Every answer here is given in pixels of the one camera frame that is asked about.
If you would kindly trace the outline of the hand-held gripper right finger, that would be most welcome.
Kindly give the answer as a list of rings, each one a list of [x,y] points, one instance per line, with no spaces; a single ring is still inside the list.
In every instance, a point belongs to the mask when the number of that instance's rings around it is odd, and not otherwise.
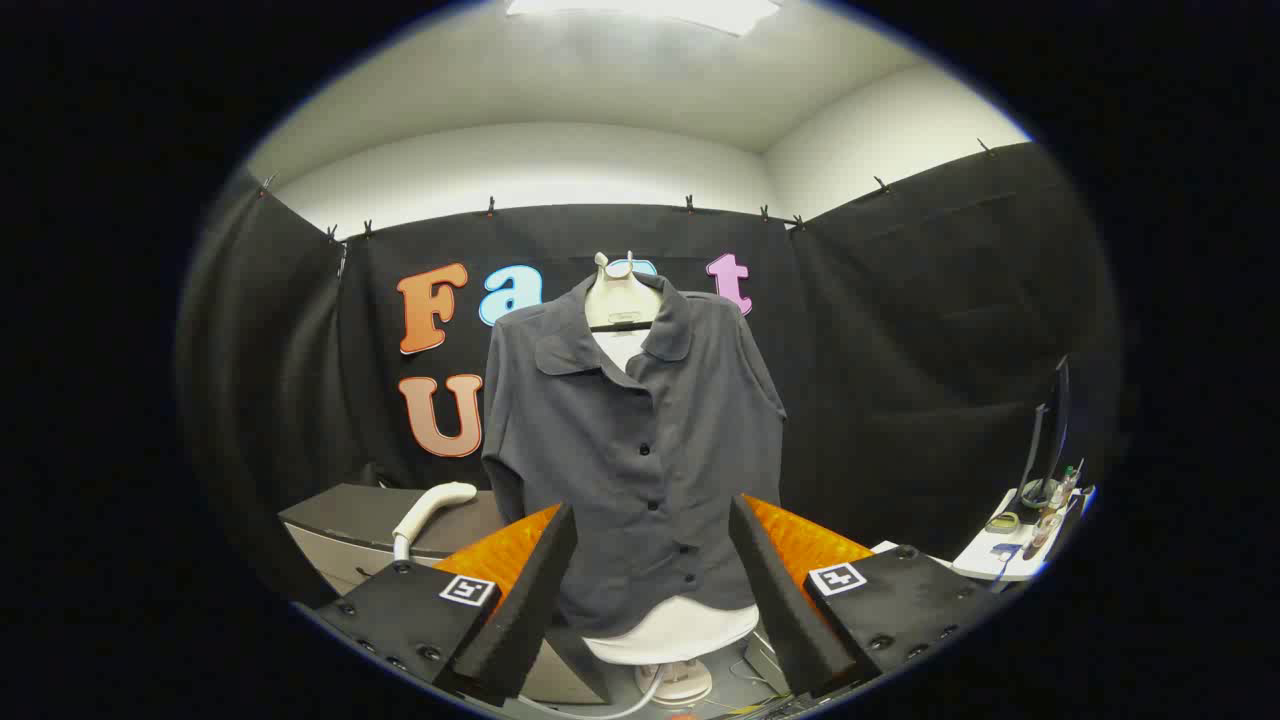
[[[915,667],[1004,605],[910,544],[876,552],[749,495],[731,501],[730,537],[795,694]]]

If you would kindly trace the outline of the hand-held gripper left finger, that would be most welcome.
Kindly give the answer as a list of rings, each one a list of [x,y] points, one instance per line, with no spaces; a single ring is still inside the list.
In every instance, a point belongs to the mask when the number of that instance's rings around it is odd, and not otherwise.
[[[434,566],[394,560],[315,611],[315,626],[402,680],[497,706],[521,694],[577,544],[557,503]]]

